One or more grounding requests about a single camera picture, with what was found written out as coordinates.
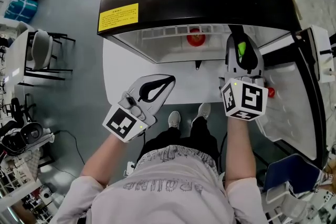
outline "white t-shirt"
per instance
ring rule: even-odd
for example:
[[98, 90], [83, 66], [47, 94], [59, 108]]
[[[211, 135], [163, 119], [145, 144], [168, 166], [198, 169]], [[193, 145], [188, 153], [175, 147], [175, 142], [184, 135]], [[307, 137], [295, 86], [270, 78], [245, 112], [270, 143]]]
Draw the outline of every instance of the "white t-shirt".
[[266, 224], [255, 178], [224, 191], [214, 160], [171, 145], [145, 154], [127, 178], [103, 187], [92, 177], [74, 180], [51, 223]]

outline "shoe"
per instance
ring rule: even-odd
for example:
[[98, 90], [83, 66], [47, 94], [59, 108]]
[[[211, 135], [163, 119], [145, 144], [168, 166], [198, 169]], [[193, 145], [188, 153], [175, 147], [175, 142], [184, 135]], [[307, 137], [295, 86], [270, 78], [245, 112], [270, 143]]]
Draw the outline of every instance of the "shoe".
[[170, 127], [174, 128], [180, 128], [180, 121], [181, 121], [181, 116], [178, 111], [173, 111], [170, 113], [169, 118], [168, 118], [168, 125]]
[[194, 118], [193, 122], [198, 117], [203, 117], [204, 119], [207, 119], [210, 115], [210, 111], [211, 111], [211, 104], [210, 103], [201, 104], [198, 108], [198, 114], [197, 114], [196, 118]]

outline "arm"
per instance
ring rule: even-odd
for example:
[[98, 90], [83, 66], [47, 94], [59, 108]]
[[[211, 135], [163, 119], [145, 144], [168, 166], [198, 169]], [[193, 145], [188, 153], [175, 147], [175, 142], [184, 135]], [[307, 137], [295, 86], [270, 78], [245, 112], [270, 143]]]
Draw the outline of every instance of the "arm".
[[247, 121], [228, 117], [225, 189], [234, 181], [250, 177], [256, 177], [256, 161]]
[[105, 187], [115, 172], [125, 148], [126, 143], [111, 134], [85, 163], [80, 175], [91, 176]]

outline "red object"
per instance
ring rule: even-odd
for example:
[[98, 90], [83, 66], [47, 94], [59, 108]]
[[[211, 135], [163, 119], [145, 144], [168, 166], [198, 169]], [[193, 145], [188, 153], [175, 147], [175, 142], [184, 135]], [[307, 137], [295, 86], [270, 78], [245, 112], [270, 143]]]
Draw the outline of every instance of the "red object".
[[268, 97], [270, 97], [270, 98], [274, 98], [274, 95], [275, 95], [275, 90], [274, 90], [274, 88], [272, 88], [272, 87], [267, 87], [267, 89], [268, 89]]
[[[193, 28], [190, 30], [192, 33], [199, 33], [199, 29]], [[205, 35], [189, 35], [187, 36], [188, 43], [191, 46], [198, 47], [200, 45], [203, 45], [205, 42]]]

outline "gray floor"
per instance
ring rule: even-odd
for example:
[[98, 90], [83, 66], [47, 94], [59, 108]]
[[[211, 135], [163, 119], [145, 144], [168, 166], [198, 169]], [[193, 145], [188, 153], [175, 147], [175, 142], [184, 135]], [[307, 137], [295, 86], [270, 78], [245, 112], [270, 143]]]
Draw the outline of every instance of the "gray floor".
[[[67, 78], [66, 81], [27, 79], [25, 82], [32, 83], [35, 87], [15, 88], [19, 98], [22, 98], [24, 93], [32, 94], [37, 104], [35, 119], [44, 127], [50, 127], [52, 131], [68, 130], [76, 136], [85, 161], [109, 135], [101, 125], [110, 104], [103, 80], [103, 40], [96, 34], [99, 4], [100, 0], [40, 0], [38, 12], [31, 24], [47, 31], [67, 33], [69, 37], [76, 39], [75, 45], [72, 42], [65, 42], [62, 47], [54, 45], [54, 55], [58, 60], [52, 64], [54, 67], [73, 69], [73, 73], [60, 74]], [[167, 118], [173, 110], [180, 111], [181, 130], [183, 135], [188, 135], [191, 120], [197, 114], [198, 106], [198, 104], [164, 106], [157, 114], [158, 123], [147, 132], [147, 140], [167, 129]], [[223, 104], [214, 103], [208, 126], [218, 140], [218, 147], [226, 132], [226, 121]], [[261, 157], [268, 162], [285, 157], [282, 151], [259, 133], [255, 123], [250, 124], [250, 132], [253, 149]], [[136, 161], [142, 145], [142, 138], [129, 144], [112, 181], [123, 178], [127, 161]], [[80, 174], [83, 165], [76, 151], [75, 141], [69, 134], [59, 133], [54, 144], [51, 144], [51, 152], [56, 159], [53, 164], [55, 167], [76, 177]], [[265, 168], [260, 161], [257, 161], [257, 166], [258, 169]], [[59, 172], [51, 166], [43, 167], [40, 178], [54, 186], [54, 189], [61, 194], [67, 192], [73, 180], [69, 174]]]

